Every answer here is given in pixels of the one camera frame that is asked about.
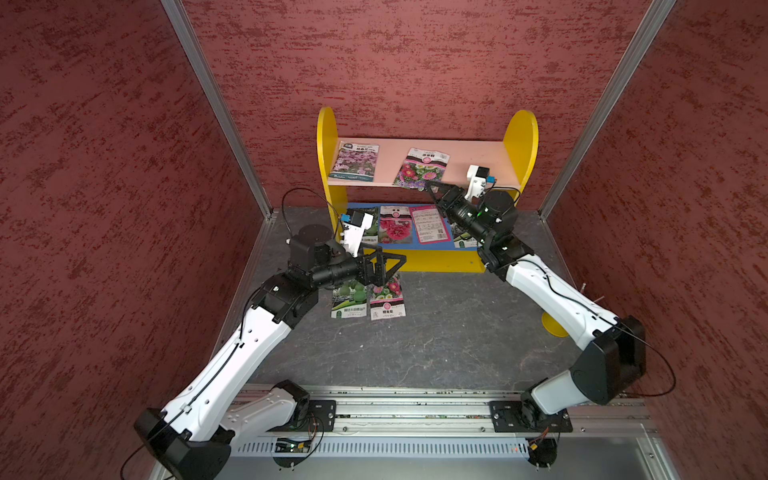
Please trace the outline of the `green gourd seed bag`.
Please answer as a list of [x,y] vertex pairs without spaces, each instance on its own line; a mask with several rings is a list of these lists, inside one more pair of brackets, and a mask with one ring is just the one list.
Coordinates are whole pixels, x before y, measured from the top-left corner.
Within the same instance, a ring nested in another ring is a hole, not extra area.
[[332,290],[332,319],[363,318],[368,315],[368,289],[349,280]]

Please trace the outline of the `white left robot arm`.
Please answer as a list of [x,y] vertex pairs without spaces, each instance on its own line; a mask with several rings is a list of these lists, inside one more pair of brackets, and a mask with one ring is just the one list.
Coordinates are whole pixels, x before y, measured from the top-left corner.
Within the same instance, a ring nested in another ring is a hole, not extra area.
[[307,225],[288,240],[286,270],[248,298],[233,334],[201,373],[162,408],[148,408],[134,423],[143,447],[174,479],[213,479],[228,461],[234,440],[297,426],[314,432],[306,390],[286,380],[260,399],[233,409],[232,402],[270,352],[317,304],[323,288],[355,280],[385,286],[406,264],[401,254],[360,241],[347,225],[343,240],[323,225]]

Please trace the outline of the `pink flower seed bag top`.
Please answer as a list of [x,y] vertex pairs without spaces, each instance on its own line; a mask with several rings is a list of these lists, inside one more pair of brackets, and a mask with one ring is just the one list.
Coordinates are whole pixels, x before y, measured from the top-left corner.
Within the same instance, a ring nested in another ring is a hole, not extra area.
[[428,181],[442,180],[449,161],[450,156],[444,152],[411,148],[395,176],[393,185],[423,191]]

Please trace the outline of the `aster seed bag top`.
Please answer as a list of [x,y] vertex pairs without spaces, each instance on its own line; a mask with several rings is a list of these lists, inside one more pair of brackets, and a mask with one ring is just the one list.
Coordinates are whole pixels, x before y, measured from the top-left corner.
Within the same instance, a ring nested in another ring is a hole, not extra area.
[[373,321],[406,316],[403,287],[399,273],[383,286],[369,288],[369,312]]

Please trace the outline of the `purple flower seed bag top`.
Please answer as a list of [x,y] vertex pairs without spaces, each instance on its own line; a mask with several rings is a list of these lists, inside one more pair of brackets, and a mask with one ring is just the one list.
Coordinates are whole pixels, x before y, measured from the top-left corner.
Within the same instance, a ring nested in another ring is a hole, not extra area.
[[339,180],[372,182],[380,146],[341,142],[329,177]]

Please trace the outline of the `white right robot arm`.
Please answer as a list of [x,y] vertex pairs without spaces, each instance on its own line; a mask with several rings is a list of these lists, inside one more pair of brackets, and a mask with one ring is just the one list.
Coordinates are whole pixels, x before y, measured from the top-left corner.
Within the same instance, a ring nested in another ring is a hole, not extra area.
[[581,351],[569,369],[522,394],[527,426],[585,402],[605,405],[645,374],[642,323],[589,300],[517,237],[518,211],[510,194],[492,190],[473,204],[459,186],[429,181],[426,188],[439,213],[477,242],[486,270],[532,299]]

